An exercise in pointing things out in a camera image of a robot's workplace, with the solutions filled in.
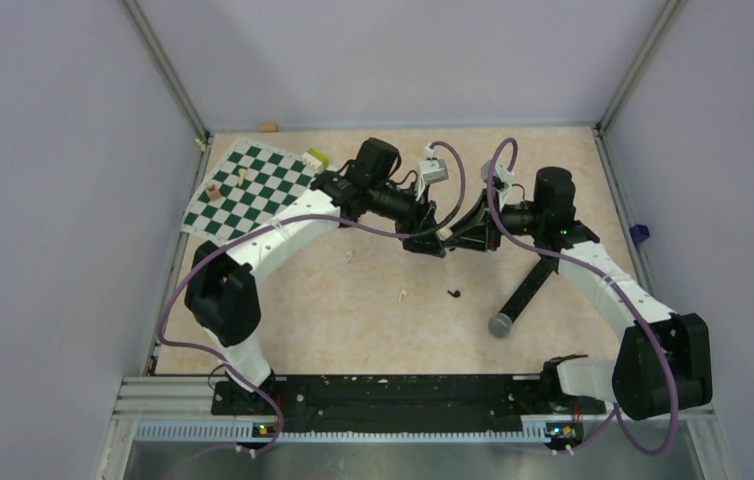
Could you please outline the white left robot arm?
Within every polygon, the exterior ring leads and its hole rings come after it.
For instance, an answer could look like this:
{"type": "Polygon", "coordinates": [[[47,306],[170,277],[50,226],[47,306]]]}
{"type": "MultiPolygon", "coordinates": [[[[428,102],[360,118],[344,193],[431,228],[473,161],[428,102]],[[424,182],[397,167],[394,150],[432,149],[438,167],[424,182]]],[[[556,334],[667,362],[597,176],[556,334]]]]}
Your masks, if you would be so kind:
{"type": "Polygon", "coordinates": [[[272,404],[272,368],[256,331],[261,319],[259,285],[306,245],[339,227],[353,227],[366,213],[390,220],[389,237],[404,249],[436,257],[445,254],[439,235],[446,224],[435,219],[431,185],[449,177],[435,146],[411,170],[403,186],[392,180],[401,165],[399,150],[374,137],[357,155],[334,168],[309,155],[317,167],[305,190],[281,211],[256,227],[245,227],[222,245],[208,241],[195,252],[185,283],[184,304],[214,342],[214,351],[236,384],[236,401],[250,413],[272,404]]]}

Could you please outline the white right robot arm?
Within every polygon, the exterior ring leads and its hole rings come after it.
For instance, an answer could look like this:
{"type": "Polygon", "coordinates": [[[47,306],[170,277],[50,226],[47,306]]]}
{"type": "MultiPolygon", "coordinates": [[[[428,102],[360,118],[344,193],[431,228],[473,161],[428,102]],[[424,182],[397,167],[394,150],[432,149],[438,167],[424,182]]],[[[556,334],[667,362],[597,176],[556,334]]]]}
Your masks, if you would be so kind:
{"type": "Polygon", "coordinates": [[[709,330],[694,313],[679,314],[653,298],[619,267],[599,237],[576,220],[571,173],[544,167],[530,201],[507,203],[514,178],[503,165],[484,171],[486,187],[475,207],[451,229],[451,247],[494,251],[502,239],[529,236],[539,254],[509,300],[488,322],[496,338],[513,324],[552,273],[577,287],[619,340],[615,360],[572,354],[548,360],[539,397],[553,412],[565,412],[579,397],[615,403],[643,420],[711,402],[713,382],[709,330]]]}

